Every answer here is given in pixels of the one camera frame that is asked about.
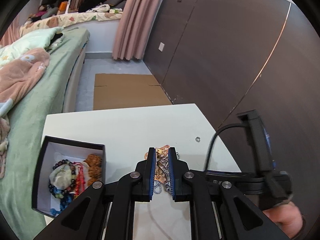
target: wardrobe door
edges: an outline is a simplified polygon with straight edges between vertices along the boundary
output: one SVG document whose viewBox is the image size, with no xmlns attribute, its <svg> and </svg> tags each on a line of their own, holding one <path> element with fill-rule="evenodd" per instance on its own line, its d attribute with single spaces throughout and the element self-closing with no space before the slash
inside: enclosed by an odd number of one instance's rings
<svg viewBox="0 0 320 240">
<path fill-rule="evenodd" d="M 196 103 L 217 129 L 267 60 L 286 0 L 197 0 L 163 88 L 174 104 Z"/>
<path fill-rule="evenodd" d="M 143 61 L 162 84 L 196 0 L 163 0 L 153 24 Z"/>
<path fill-rule="evenodd" d="M 319 36 L 292 4 L 283 34 L 261 77 L 223 124 L 238 122 L 236 113 L 257 109 L 270 135 L 277 170 L 292 177 L 293 202 L 307 222 L 305 234 L 320 214 L 319 51 Z M 253 171 L 252 154 L 240 131 L 226 131 L 221 138 L 239 168 Z"/>
</svg>

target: silver chain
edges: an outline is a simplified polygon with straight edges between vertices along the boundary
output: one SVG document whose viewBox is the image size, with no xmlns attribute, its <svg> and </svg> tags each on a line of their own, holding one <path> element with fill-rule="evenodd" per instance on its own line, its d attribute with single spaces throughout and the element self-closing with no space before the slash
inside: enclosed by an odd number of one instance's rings
<svg viewBox="0 0 320 240">
<path fill-rule="evenodd" d="M 180 159 L 180 155 L 177 152 L 177 159 Z M 168 160 L 168 156 L 165 156 L 161 159 L 159 159 L 157 161 L 157 165 L 159 166 L 159 168 L 164 172 L 164 174 L 166 175 L 167 179 L 170 180 L 170 172 L 169 172 L 169 160 Z M 170 193 L 170 181 L 164 183 L 164 190 Z M 155 185 L 153 187 L 153 192 L 156 194 L 160 194 L 162 191 L 161 188 L 161 182 L 158 180 L 155 180 Z"/>
</svg>

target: black box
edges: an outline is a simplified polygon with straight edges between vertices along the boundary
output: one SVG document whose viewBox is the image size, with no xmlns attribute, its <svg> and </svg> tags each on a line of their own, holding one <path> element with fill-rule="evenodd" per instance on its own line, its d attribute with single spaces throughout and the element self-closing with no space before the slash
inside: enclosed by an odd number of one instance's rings
<svg viewBox="0 0 320 240">
<path fill-rule="evenodd" d="M 60 200 L 53 197 L 48 188 L 49 175 L 53 171 L 52 167 L 62 159 L 68 159 L 72 162 L 84 161 L 90 153 L 102 158 L 101 181 L 105 182 L 106 157 L 103 144 L 45 136 L 33 178 L 31 208 L 43 215 L 55 218 L 51 215 L 50 209 L 60 210 Z"/>
</svg>

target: green bedsheet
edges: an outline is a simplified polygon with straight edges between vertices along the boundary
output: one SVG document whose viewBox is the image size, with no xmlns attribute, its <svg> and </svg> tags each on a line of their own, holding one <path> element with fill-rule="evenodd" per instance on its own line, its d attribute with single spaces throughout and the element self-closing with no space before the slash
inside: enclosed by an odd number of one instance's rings
<svg viewBox="0 0 320 240">
<path fill-rule="evenodd" d="M 63 33 L 62 43 L 50 51 L 50 64 L 43 77 L 8 113 L 11 130 L 5 176 L 0 179 L 0 210 L 20 240 L 33 239 L 45 227 L 44 216 L 31 209 L 44 122 L 47 114 L 62 112 L 70 73 L 90 36 L 84 28 Z"/>
</svg>

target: baseboard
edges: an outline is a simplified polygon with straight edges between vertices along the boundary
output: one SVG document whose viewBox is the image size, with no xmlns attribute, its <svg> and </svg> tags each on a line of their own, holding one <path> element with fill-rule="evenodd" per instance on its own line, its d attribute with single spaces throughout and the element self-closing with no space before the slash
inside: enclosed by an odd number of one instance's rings
<svg viewBox="0 0 320 240">
<path fill-rule="evenodd" d="M 112 52 L 87 52 L 84 59 L 112 58 Z"/>
</svg>

